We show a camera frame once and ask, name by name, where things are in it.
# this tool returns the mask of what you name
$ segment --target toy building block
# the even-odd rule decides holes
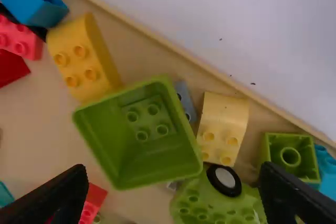
[[[14,202],[14,197],[4,183],[0,181],[0,208]]]
[[[91,13],[51,29],[47,46],[71,94],[92,102],[122,86]]]
[[[79,108],[73,120],[116,189],[183,179],[202,170],[195,136],[166,77]]]
[[[79,224],[97,223],[95,220],[97,213],[103,204],[107,191],[89,183],[89,191],[86,196],[83,211],[80,216]]]
[[[28,27],[10,22],[0,15],[0,49],[5,49],[29,60],[42,56],[43,41]]]
[[[242,184],[230,167],[211,165],[186,180],[170,202],[175,224],[265,224],[258,189]]]
[[[69,12],[62,0],[1,0],[22,24],[53,27]]]
[[[0,3],[0,15],[4,15],[8,20],[14,24],[21,24],[10,12],[7,8]],[[38,26],[27,26],[29,30],[31,30],[37,37],[39,37],[43,42],[46,42],[47,32],[48,30],[44,27]]]
[[[270,161],[314,188],[319,187],[321,179],[311,136],[265,133],[260,149],[259,168]]]
[[[30,73],[22,57],[0,49],[0,88]]]
[[[246,99],[205,92],[197,142],[203,161],[233,166],[247,127]]]
[[[197,121],[197,114],[189,94],[187,84],[185,81],[178,81],[175,83],[175,89],[177,96],[182,103],[186,117],[188,118],[189,122],[195,123]]]
[[[336,201],[336,159],[322,145],[316,144],[315,152],[321,176],[319,191]]]

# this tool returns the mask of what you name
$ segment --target green duplo brick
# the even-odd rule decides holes
[[[73,120],[116,189],[184,179],[202,171],[194,133],[166,77],[79,108]]]
[[[302,181],[318,188],[321,183],[314,142],[311,136],[265,133],[261,142],[259,168],[271,161]]]
[[[265,224],[258,189],[242,184],[240,195],[228,197],[206,175],[187,179],[170,202],[174,224]]]

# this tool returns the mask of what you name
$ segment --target light blue duplo brick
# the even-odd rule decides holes
[[[336,159],[322,145],[315,145],[321,175],[319,191],[336,201]]]
[[[177,96],[182,103],[185,115],[187,116],[190,123],[195,123],[197,121],[197,114],[186,82],[177,81],[175,82],[174,86]]]
[[[67,13],[62,0],[0,0],[13,16],[27,26],[53,27]]]

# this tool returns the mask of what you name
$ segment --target yellow duplo brick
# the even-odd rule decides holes
[[[205,92],[197,133],[203,161],[234,166],[246,132],[248,115],[246,99]]]
[[[91,13],[50,29],[47,46],[71,94],[81,103],[96,101],[122,87]]]

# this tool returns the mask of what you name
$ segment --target red duplo brick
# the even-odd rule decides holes
[[[89,191],[86,196],[83,211],[79,220],[79,224],[92,224],[101,205],[107,195],[107,191],[92,183],[89,184]]]
[[[22,57],[0,49],[0,88],[29,73]]]
[[[0,49],[5,49],[29,60],[42,56],[43,41],[28,27],[10,22],[0,15]]]

